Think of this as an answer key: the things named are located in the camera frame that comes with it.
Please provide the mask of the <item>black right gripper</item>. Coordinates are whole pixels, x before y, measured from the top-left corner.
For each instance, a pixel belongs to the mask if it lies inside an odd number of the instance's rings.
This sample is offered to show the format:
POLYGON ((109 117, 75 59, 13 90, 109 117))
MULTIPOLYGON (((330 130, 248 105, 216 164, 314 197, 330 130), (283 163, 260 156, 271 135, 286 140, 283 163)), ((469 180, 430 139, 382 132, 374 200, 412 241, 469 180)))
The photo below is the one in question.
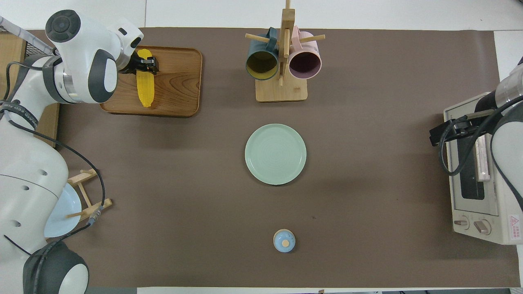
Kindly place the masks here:
POLYGON ((452 137, 472 136, 477 128, 478 120, 469 119, 467 115, 464 115, 430 129, 429 141, 432 147, 436 147, 440 144, 441 139, 443 139, 443 142, 449 142, 452 141, 452 137))

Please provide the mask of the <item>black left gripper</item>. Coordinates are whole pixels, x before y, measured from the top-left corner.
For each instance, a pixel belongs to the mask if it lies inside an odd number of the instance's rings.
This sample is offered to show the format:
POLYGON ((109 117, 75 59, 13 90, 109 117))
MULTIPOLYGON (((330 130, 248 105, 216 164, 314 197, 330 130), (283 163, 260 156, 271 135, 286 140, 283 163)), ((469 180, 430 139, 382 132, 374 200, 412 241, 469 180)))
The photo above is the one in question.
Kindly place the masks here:
POLYGON ((155 57, 141 58, 136 52, 133 52, 130 56, 129 63, 123 69, 120 69, 119 73, 136 74, 138 68, 140 72, 148 72, 153 75, 156 75, 159 72, 155 57), (141 64, 144 64, 146 67, 139 68, 141 64))

